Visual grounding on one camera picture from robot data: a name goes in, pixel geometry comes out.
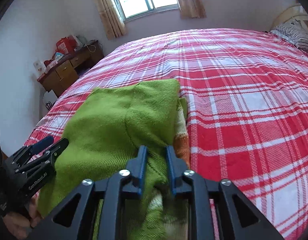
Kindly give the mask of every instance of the metal bolt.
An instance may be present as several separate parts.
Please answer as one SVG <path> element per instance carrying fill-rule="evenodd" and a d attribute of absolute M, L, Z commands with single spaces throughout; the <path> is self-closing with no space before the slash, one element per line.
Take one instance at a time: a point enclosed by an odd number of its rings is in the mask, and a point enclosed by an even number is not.
<path fill-rule="evenodd" d="M 184 171 L 184 175 L 185 176 L 193 176 L 194 175 L 194 173 L 195 173 L 195 171 L 192 171 L 192 170 L 186 170 L 186 171 Z"/>
<path fill-rule="evenodd" d="M 83 179 L 83 181 L 81 182 L 84 186 L 89 186 L 93 183 L 93 181 L 91 179 Z"/>
<path fill-rule="evenodd" d="M 224 185 L 224 186 L 229 186 L 231 185 L 231 181 L 229 179 L 222 179 L 221 180 L 221 184 Z"/>
<path fill-rule="evenodd" d="M 129 170 L 121 170 L 121 171 L 119 171 L 119 175 L 126 177 L 126 176 L 130 175 L 130 171 Z"/>

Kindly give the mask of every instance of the wooden desk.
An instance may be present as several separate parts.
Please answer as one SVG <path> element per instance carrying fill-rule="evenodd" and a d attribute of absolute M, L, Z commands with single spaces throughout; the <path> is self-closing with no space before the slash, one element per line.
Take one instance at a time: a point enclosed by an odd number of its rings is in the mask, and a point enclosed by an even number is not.
<path fill-rule="evenodd" d="M 60 97 L 67 88 L 75 83 L 81 72 L 92 68 L 104 58 L 98 41 L 93 41 L 90 45 L 62 57 L 57 65 L 52 67 L 48 73 L 42 74 L 37 81 L 47 92 L 53 90 L 56 96 Z"/>

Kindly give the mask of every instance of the wall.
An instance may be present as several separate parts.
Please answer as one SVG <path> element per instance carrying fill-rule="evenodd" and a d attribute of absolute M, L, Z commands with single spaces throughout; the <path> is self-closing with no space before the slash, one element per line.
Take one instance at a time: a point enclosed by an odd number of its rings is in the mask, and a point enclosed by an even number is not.
<path fill-rule="evenodd" d="M 99 39 L 107 55 L 116 47 L 140 38 L 194 28 L 269 30 L 273 20 L 295 0 L 203 0 L 207 18 L 181 20 L 178 10 L 136 19 L 126 24 L 128 35 L 108 41 L 94 0 L 63 0 L 75 34 Z"/>
<path fill-rule="evenodd" d="M 49 59 L 68 33 L 57 0 L 15 0 L 0 21 L 0 142 L 7 155 L 39 121 L 42 87 L 33 62 Z"/>

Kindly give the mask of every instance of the bed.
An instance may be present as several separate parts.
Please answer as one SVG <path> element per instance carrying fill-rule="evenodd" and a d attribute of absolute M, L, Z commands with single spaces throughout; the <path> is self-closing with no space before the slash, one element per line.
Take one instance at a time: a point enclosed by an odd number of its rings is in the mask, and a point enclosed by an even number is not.
<path fill-rule="evenodd" d="M 26 145 L 62 135 L 95 87 L 175 78 L 191 169 L 231 179 L 285 239 L 308 223 L 308 54 L 271 33 L 187 30 L 118 47 L 73 84 Z"/>

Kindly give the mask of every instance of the green sweater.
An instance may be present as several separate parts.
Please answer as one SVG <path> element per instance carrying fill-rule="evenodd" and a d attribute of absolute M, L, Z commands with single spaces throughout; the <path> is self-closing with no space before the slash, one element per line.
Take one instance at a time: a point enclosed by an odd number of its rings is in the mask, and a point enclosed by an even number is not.
<path fill-rule="evenodd" d="M 175 79 L 94 89 L 66 125 L 63 137 L 69 146 L 56 161 L 56 177 L 41 190 L 41 214 L 46 216 L 83 179 L 96 181 L 123 169 L 145 145 L 149 155 L 143 197 L 126 203 L 128 239 L 164 239 L 166 214 L 149 203 L 157 191 L 163 199 L 169 194 L 165 146 L 175 136 L 179 89 Z"/>

